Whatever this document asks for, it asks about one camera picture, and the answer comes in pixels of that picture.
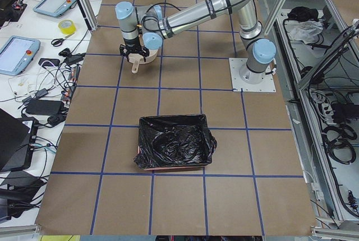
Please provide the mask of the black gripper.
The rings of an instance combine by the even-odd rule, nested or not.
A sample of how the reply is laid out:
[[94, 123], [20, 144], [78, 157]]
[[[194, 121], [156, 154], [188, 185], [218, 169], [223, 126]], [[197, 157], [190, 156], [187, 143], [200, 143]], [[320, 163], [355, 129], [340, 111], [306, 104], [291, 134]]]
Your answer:
[[131, 61], [130, 54], [139, 54], [142, 56], [144, 62], [146, 62], [146, 56], [148, 56], [148, 48], [141, 44], [121, 44], [119, 46], [119, 52], [121, 56], [126, 56], [128, 62]]

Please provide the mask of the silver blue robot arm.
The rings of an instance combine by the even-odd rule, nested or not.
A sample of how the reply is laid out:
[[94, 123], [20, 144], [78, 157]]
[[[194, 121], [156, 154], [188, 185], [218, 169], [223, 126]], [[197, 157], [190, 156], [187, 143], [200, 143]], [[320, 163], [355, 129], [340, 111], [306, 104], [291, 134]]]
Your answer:
[[276, 54], [274, 43], [263, 37], [254, 0], [204, 0], [167, 17], [162, 15], [161, 3], [136, 7], [122, 1], [115, 6], [115, 13], [124, 40], [119, 52], [126, 58], [132, 54], [147, 58], [165, 39], [233, 13], [238, 16], [240, 38], [248, 55], [241, 72], [245, 80], [263, 75]]

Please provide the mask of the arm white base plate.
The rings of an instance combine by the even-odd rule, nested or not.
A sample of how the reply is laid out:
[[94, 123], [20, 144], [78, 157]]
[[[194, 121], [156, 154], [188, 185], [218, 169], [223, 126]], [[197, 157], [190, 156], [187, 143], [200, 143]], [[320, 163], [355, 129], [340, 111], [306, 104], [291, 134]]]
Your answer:
[[276, 92], [269, 65], [265, 72], [253, 73], [247, 68], [247, 58], [229, 58], [229, 69], [234, 92]]

